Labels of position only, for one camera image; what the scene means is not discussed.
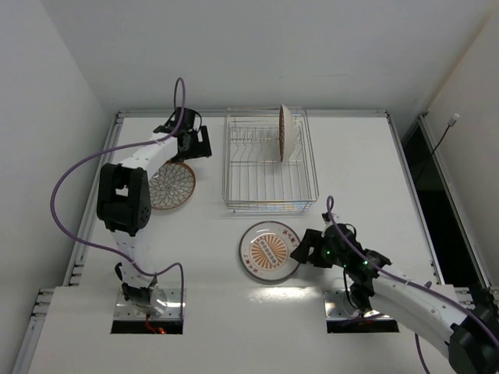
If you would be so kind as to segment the sunburst plate dark rim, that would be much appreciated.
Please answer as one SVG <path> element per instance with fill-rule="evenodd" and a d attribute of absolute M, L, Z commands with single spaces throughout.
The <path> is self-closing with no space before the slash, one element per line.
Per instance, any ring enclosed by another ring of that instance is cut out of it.
<path fill-rule="evenodd" d="M 299 263 L 291 257 L 299 244 L 299 236 L 288 225 L 261 221 L 250 226 L 240 238 L 239 260 L 255 280 L 281 283 L 299 268 Z"/>

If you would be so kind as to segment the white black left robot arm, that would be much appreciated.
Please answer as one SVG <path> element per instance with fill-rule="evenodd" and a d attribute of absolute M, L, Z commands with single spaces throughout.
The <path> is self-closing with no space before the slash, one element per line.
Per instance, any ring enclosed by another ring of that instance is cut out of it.
<path fill-rule="evenodd" d="M 111 232 L 116 251 L 125 259 L 115 266 L 124 299 L 148 317 L 163 316 L 166 291 L 157 284 L 160 271 L 148 257 L 146 226 L 152 213 L 149 182 L 165 164 L 210 157 L 211 145 L 202 116 L 176 108 L 151 134 L 150 143 L 117 164 L 101 167 L 97 217 Z"/>

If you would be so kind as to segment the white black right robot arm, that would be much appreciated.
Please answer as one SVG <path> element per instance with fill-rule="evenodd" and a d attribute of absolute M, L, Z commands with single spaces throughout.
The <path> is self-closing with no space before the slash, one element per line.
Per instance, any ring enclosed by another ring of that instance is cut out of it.
<path fill-rule="evenodd" d="M 498 371 L 498 318 L 485 305 L 467 309 L 398 272 L 386 256 L 364 249 L 346 224 L 308 229 L 292 252 L 298 263 L 341 267 L 352 280 L 350 299 L 361 312 L 389 315 L 436 348 L 457 373 Z"/>

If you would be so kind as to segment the floral plate orange rim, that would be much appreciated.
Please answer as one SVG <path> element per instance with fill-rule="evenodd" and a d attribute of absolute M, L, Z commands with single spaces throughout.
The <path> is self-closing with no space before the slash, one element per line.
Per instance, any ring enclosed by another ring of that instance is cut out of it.
<path fill-rule="evenodd" d="M 291 156 L 295 148 L 296 130 L 294 118 L 290 110 L 281 105 L 278 123 L 278 141 L 281 162 L 285 162 Z"/>
<path fill-rule="evenodd" d="M 149 180 L 150 204 L 156 210 L 171 210 L 193 194 L 196 176 L 185 163 L 163 164 Z"/>

